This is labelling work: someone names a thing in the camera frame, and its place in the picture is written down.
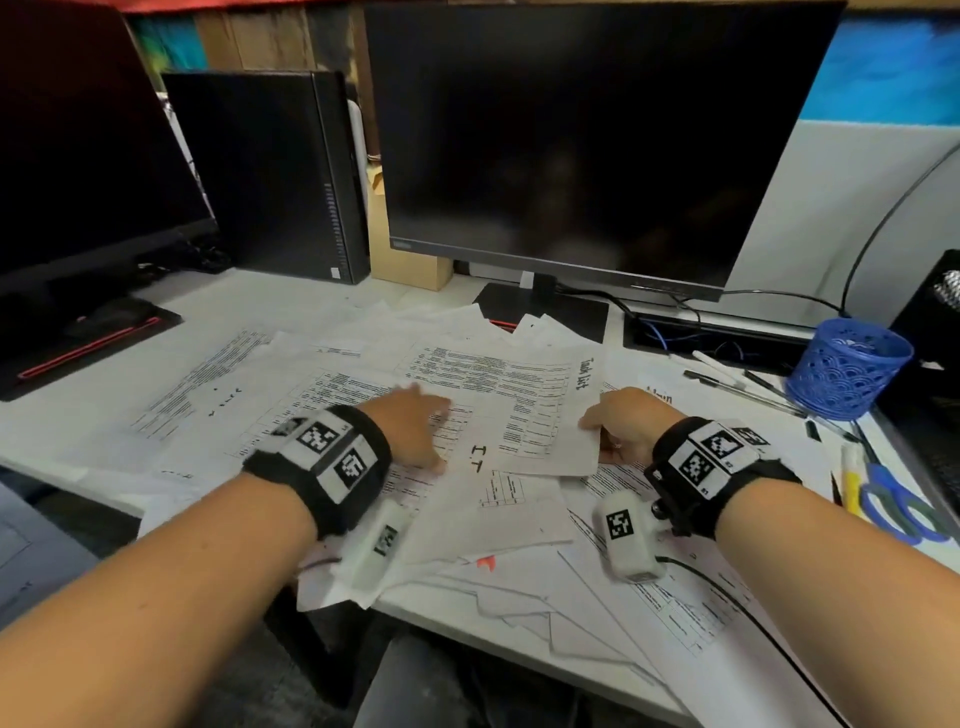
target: patterned blue container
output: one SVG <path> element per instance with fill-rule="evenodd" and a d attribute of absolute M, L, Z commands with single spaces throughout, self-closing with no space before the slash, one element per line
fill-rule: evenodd
<path fill-rule="evenodd" d="M 910 342 L 893 331 L 828 319 L 817 327 L 784 389 L 798 405 L 828 420 L 855 420 L 912 356 Z"/>

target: monitor screen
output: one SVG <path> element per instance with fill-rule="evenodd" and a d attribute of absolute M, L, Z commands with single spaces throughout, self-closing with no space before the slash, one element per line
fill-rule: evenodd
<path fill-rule="evenodd" d="M 115 9 L 0 2 L 0 108 L 0 276 L 209 218 Z"/>
<path fill-rule="evenodd" d="M 368 7 L 393 246 L 718 294 L 842 10 Z"/>

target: white desk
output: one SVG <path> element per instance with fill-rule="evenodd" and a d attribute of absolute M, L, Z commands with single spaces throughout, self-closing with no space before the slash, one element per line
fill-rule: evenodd
<path fill-rule="evenodd" d="M 294 324 L 309 321 L 325 305 L 342 302 L 366 305 L 383 300 L 399 308 L 421 304 L 449 308 L 472 302 L 484 283 L 481 279 L 457 276 L 443 291 L 432 293 L 375 279 L 345 286 L 248 271 L 228 271 L 217 277 L 177 274 L 141 295 L 182 315 L 183 324 L 20 400 L 0 403 L 0 463 L 140 516 L 144 508 L 142 497 L 105 492 L 89 479 L 81 485 L 86 470 L 58 462 L 54 456 L 79 444 L 87 433 L 142 405 L 144 398 L 158 388 L 179 380 L 185 368 L 200 361 L 240 327 L 266 318 L 266 311 L 271 312 L 271 321 L 280 317 Z M 605 346 L 621 348 L 622 330 L 623 314 L 611 306 Z M 645 357 L 659 355 L 636 352 L 636 356 L 639 363 Z M 743 403 L 739 398 L 731 399 Z M 746 402 L 743 406 L 759 405 Z M 900 482 L 919 493 L 873 420 L 866 418 L 862 424 L 883 462 Z M 839 440 L 828 432 L 823 432 L 823 437 L 838 471 Z M 924 551 L 960 570 L 960 549 L 955 545 L 925 543 Z M 544 641 L 527 630 L 480 617 L 470 595 L 407 585 L 388 591 L 376 608 L 649 716 L 676 725 L 698 725 L 663 688 L 651 686 L 623 666 L 556 657 Z"/>

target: forearm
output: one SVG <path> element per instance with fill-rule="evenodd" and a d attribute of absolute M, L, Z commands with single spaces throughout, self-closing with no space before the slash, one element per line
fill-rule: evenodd
<path fill-rule="evenodd" d="M 716 536 L 854 725 L 948 725 L 960 714 L 957 574 L 802 486 L 776 480 L 736 494 Z"/>
<path fill-rule="evenodd" d="M 316 540 L 293 490 L 241 474 L 0 633 L 17 726 L 167 726 Z"/>

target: person's left hand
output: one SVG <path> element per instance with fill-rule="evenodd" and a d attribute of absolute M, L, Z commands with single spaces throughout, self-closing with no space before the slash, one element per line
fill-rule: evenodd
<path fill-rule="evenodd" d="M 446 419 L 450 410 L 450 400 L 446 397 L 425 395 L 420 385 L 414 383 L 358 404 L 357 409 L 380 428 L 399 465 L 426 468 L 436 474 L 446 470 L 446 462 L 433 449 L 435 425 L 431 423 L 436 414 Z"/>

